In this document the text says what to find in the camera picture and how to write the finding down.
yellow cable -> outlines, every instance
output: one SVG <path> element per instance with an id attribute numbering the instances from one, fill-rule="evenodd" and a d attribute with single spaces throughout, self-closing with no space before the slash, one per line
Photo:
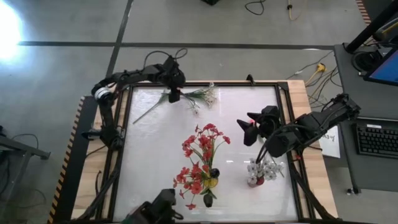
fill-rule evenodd
<path id="1" fill-rule="evenodd" d="M 310 81 L 312 80 L 312 78 L 313 78 L 318 72 L 319 72 L 318 70 L 315 71 L 315 72 L 312 74 L 311 78 L 305 82 L 305 85 L 307 85 L 308 83 L 310 83 Z"/>
<path id="2" fill-rule="evenodd" d="M 294 19 L 292 18 L 292 9 L 289 9 L 289 19 L 290 19 L 291 21 L 296 21 L 296 20 L 301 16 L 301 14 L 303 13 L 303 11 L 304 11 L 305 6 L 307 5 L 307 3 L 308 3 L 308 0 L 304 0 L 303 9 L 300 11 L 300 14 L 299 14 L 296 18 L 294 18 Z"/>
<path id="3" fill-rule="evenodd" d="M 328 77 L 326 77 L 324 80 L 322 80 L 321 84 L 318 85 L 318 88 L 311 94 L 311 97 L 314 96 L 314 94 L 319 90 L 319 88 L 329 79 L 331 78 L 333 72 L 330 73 Z"/>
<path id="4" fill-rule="evenodd" d="M 382 34 L 385 34 L 386 32 L 389 32 L 390 30 L 392 30 L 393 28 L 398 26 L 398 22 L 396 22 L 394 25 L 388 27 L 387 29 L 383 30 L 383 32 L 381 32 Z"/>
<path id="5" fill-rule="evenodd" d="M 326 71 L 326 66 L 325 66 L 324 64 L 322 64 L 322 63 L 319 63 L 319 64 L 317 65 L 317 70 L 315 71 L 314 74 L 312 74 L 312 76 L 310 77 L 310 79 L 308 79 L 308 80 L 305 82 L 305 85 L 307 85 L 308 83 L 310 83 L 310 81 L 314 78 L 314 76 L 315 76 L 318 72 L 325 72 L 325 71 Z"/>

white paper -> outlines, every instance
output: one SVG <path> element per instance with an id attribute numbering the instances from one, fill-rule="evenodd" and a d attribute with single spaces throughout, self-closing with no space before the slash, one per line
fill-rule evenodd
<path id="1" fill-rule="evenodd" d="M 340 158 L 340 146 L 338 144 L 338 128 L 332 127 L 329 131 L 322 136 L 319 140 L 324 156 L 331 156 Z"/>

wooden board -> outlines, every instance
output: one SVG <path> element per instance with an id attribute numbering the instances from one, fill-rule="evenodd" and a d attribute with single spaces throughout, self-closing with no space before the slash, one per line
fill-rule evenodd
<path id="1" fill-rule="evenodd" d="M 257 82 L 281 82 L 281 81 L 264 80 Z M 305 89 L 304 82 L 301 80 L 291 80 L 291 81 L 289 80 L 288 83 L 289 83 L 289 91 L 292 100 L 294 116 L 299 117 L 304 113 L 310 113 L 311 108 L 308 102 L 307 92 Z M 124 96 L 122 99 L 122 109 L 119 119 L 120 124 L 122 123 L 124 118 L 124 108 L 126 106 L 126 99 L 127 99 L 126 96 Z M 99 116 L 99 112 L 97 112 L 97 116 L 95 119 L 95 128 L 98 128 L 100 124 L 101 124 L 101 118 Z M 88 153 L 97 149 L 100 146 L 102 146 L 102 143 L 100 143 L 99 141 L 91 142 L 88 147 Z M 322 152 L 316 149 L 307 148 L 304 152 L 303 157 L 305 159 L 305 165 L 306 165 L 308 181 L 311 191 L 319 199 L 320 203 L 328 210 L 328 212 L 333 216 L 337 217 L 335 202 L 331 192 L 325 163 L 323 161 Z M 77 218 L 79 215 L 81 215 L 84 212 L 85 208 L 95 198 L 95 177 L 97 175 L 97 172 L 103 169 L 105 159 L 106 159 L 106 149 L 97 152 L 86 159 L 85 166 L 83 168 L 82 177 L 80 180 L 78 195 L 76 197 L 75 207 L 73 209 L 72 218 Z M 303 195 L 301 195 L 301 198 L 302 198 L 303 210 L 306 211 Z M 107 200 L 103 211 L 104 211 L 103 216 L 105 217 L 108 211 Z"/>

bright light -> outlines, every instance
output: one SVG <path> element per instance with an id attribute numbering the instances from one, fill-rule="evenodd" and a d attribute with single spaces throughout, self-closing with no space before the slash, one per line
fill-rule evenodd
<path id="1" fill-rule="evenodd" d="M 17 53 L 21 41 L 20 20 L 15 11 L 0 0 L 0 59 L 10 59 Z"/>

concrete floor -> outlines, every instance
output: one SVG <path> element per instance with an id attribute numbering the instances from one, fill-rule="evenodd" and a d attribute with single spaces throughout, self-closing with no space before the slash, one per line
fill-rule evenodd
<path id="1" fill-rule="evenodd" d="M 127 0 L 0 2 L 10 6 L 1 10 L 12 8 L 19 17 L 13 25 L 0 13 L 2 21 L 7 21 L 0 21 L 0 25 L 11 30 L 18 26 L 19 33 L 14 36 L 30 45 L 45 45 L 46 41 L 115 42 L 127 4 Z M 242 80 L 249 73 L 256 79 L 280 80 L 329 52 L 302 50 L 294 45 L 349 42 L 365 27 L 355 0 L 308 0 L 301 18 L 294 22 L 288 19 L 284 1 L 266 1 L 262 16 L 247 12 L 247 2 L 221 0 L 210 7 L 199 0 L 135 0 L 123 42 L 280 44 L 284 49 L 189 49 L 179 60 L 188 80 Z M 293 1 L 294 13 L 303 8 L 302 3 Z M 33 190 L 39 189 L 47 204 L 16 209 L 8 218 L 40 224 L 47 221 L 78 99 L 88 95 L 93 84 L 104 77 L 113 48 L 19 46 L 15 50 L 13 57 L 0 58 L 0 124 L 10 136 L 36 134 L 40 148 L 52 154 L 47 161 L 31 160 L 16 197 L 17 203 L 29 205 L 40 200 Z M 122 47 L 114 71 L 141 68 L 145 55 L 152 50 Z M 148 63 L 160 60 L 161 55 L 153 55 Z M 333 54 L 322 62 L 329 70 L 336 66 Z M 293 79 L 306 80 L 314 70 L 310 67 Z M 337 76 L 334 80 L 340 83 Z M 329 100 L 340 92 L 340 87 L 330 83 L 321 99 Z M 21 141 L 34 143 L 28 138 Z M 398 206 L 397 193 L 364 190 L 359 197 L 349 197 L 344 191 L 350 187 L 347 168 L 336 164 L 339 162 L 326 160 L 341 218 L 376 223 L 398 219 L 393 210 Z"/>

